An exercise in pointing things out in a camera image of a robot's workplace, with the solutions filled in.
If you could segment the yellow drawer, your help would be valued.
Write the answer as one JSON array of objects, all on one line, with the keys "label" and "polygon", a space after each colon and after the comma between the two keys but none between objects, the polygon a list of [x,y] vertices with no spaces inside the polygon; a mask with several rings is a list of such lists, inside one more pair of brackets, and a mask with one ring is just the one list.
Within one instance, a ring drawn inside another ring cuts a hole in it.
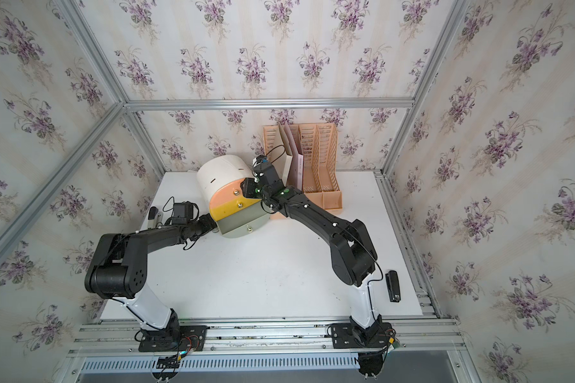
[{"label": "yellow drawer", "polygon": [[209,203],[209,214],[215,221],[219,222],[259,202],[260,199],[248,199],[242,196],[224,202],[214,199]]}]

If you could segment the pink top drawer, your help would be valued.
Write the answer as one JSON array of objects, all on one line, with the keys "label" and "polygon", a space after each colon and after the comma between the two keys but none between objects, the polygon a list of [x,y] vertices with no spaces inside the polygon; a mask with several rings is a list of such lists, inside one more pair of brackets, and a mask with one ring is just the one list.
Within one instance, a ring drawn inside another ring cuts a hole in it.
[{"label": "pink top drawer", "polygon": [[241,184],[239,182],[230,183],[215,191],[209,203],[214,201],[214,199],[218,199],[219,201],[224,202],[226,200],[230,200],[238,196],[242,196]]}]

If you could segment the round white drawer cabinet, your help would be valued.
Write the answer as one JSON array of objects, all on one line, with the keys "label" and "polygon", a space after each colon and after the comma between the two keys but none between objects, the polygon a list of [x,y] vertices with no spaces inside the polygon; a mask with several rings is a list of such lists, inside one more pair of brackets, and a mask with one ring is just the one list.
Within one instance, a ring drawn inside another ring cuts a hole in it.
[{"label": "round white drawer cabinet", "polygon": [[213,158],[196,174],[209,214],[226,238],[247,236],[269,221],[260,200],[246,198],[241,190],[241,183],[251,175],[249,166],[235,155]]}]

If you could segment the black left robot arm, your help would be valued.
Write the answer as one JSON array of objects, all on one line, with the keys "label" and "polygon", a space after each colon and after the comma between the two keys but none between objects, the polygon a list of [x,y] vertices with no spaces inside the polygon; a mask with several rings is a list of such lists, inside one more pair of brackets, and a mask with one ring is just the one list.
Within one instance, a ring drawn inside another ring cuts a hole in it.
[{"label": "black left robot arm", "polygon": [[166,331],[178,321],[174,310],[147,285],[149,255],[177,245],[188,248],[217,229],[211,215],[202,215],[195,203],[175,203],[170,213],[164,223],[154,228],[130,234],[104,234],[84,279],[87,292],[119,303],[146,331]]}]

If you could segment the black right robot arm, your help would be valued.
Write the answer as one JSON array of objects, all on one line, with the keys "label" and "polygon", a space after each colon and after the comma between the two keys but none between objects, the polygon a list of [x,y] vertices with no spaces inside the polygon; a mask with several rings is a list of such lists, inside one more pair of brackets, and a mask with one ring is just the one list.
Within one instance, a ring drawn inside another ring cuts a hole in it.
[{"label": "black right robot arm", "polygon": [[252,176],[241,182],[241,191],[246,198],[259,199],[264,212],[302,223],[329,246],[332,271],[351,287],[353,336],[364,344],[377,335],[382,317],[375,309],[370,284],[379,265],[366,225],[341,219],[311,202],[300,189],[285,185],[265,155],[253,161]]}]

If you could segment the beige cardboard folder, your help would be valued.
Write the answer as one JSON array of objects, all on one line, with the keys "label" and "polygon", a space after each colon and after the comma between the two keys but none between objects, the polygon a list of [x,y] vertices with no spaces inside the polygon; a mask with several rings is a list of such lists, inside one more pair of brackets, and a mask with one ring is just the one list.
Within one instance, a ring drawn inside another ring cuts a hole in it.
[{"label": "beige cardboard folder", "polygon": [[288,185],[292,167],[292,150],[288,136],[281,125],[265,126],[263,131],[264,151],[285,185]]}]

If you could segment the pink paper folder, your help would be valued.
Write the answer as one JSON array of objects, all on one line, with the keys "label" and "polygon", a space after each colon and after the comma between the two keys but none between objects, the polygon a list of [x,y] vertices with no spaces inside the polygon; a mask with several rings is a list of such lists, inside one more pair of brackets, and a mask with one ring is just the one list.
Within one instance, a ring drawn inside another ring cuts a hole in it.
[{"label": "pink paper folder", "polygon": [[287,142],[291,151],[291,165],[287,176],[287,184],[303,190],[303,167],[304,156],[300,143],[300,126],[296,124],[286,124],[284,132],[287,135]]}]

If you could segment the beige plastic file organizer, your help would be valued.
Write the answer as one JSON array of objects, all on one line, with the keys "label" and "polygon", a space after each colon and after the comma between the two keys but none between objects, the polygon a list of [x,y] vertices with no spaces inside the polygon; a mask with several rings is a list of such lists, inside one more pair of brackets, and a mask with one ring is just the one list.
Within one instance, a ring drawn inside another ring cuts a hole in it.
[{"label": "beige plastic file organizer", "polygon": [[304,156],[301,191],[322,209],[340,212],[343,194],[336,177],[337,127],[332,123],[297,125]]}]

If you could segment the black stapler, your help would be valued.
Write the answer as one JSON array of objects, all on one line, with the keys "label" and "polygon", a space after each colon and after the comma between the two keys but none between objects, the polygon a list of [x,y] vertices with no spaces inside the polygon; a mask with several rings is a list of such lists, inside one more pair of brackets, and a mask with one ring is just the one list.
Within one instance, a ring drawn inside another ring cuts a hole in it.
[{"label": "black stapler", "polygon": [[392,303],[400,303],[402,300],[400,284],[399,284],[399,275],[397,271],[389,270],[385,274],[385,280],[387,285],[387,291],[389,300]]}]

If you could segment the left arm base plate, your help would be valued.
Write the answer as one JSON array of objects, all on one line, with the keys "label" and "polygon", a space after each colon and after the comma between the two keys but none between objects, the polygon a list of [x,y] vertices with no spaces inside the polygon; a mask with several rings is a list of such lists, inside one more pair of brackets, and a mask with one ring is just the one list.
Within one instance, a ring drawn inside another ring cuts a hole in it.
[{"label": "left arm base plate", "polygon": [[202,351],[208,329],[206,326],[181,326],[179,330],[139,330],[134,339],[142,353]]}]

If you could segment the aluminium rail frame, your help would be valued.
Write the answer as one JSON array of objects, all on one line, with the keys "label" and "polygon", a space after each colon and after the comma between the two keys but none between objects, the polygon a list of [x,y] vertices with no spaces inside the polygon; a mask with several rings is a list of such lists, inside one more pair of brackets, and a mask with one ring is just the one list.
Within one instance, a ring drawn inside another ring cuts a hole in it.
[{"label": "aluminium rail frame", "polygon": [[153,381],[174,381],[186,373],[290,370],[356,370],[366,378],[391,372],[391,358],[439,352],[459,382],[481,379],[455,321],[428,317],[389,319],[395,340],[383,349],[334,349],[327,328],[340,319],[194,320],[182,326],[209,327],[202,351],[139,352],[132,321],[84,325],[75,334],[57,382],[85,375],[142,373]]}]

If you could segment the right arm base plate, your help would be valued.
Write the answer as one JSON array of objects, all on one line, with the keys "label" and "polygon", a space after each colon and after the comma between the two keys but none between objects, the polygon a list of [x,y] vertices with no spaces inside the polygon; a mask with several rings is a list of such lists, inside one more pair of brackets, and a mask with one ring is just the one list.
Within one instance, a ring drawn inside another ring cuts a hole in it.
[{"label": "right arm base plate", "polygon": [[389,322],[374,322],[364,329],[355,322],[334,323],[327,328],[334,349],[383,349],[395,340],[396,331]]}]

